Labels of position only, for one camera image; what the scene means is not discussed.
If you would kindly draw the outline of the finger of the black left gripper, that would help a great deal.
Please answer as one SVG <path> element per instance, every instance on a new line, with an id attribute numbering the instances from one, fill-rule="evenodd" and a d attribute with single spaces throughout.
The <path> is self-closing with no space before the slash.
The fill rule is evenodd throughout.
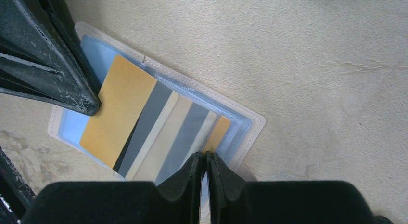
<path id="1" fill-rule="evenodd" d="M 75 58 L 90 87 L 95 93 L 101 88 L 96 74 L 90 66 L 80 46 L 80 38 L 75 31 L 75 24 L 65 0 L 23 0 L 32 12 L 44 15 L 46 25 L 52 26 L 71 54 Z"/>
<path id="2" fill-rule="evenodd" d="M 0 91 L 88 116 L 101 106 L 75 58 L 23 0 L 0 0 Z"/>

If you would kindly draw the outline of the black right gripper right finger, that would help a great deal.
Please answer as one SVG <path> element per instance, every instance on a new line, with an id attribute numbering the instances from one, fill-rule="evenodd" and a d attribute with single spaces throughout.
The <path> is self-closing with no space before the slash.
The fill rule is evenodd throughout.
<path id="1" fill-rule="evenodd" d="M 214 224 L 388 224 L 344 181 L 246 181 L 205 155 Z"/>

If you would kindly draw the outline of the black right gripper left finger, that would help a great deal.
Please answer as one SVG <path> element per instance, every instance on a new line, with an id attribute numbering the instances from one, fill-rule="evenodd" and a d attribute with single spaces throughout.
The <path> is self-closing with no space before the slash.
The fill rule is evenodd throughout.
<path id="1" fill-rule="evenodd" d="M 58 182 L 46 186 L 24 224 L 196 224 L 199 222 L 202 154 L 162 182 Z"/>

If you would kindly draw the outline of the beige leather card holder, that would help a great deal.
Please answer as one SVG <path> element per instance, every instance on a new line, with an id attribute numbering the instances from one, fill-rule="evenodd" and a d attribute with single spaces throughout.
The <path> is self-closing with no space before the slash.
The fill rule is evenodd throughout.
<path id="1" fill-rule="evenodd" d="M 97 80 L 95 116 L 54 106 L 48 134 L 123 181 L 160 184 L 188 157 L 215 151 L 237 169 L 265 118 L 84 22 L 75 32 Z"/>

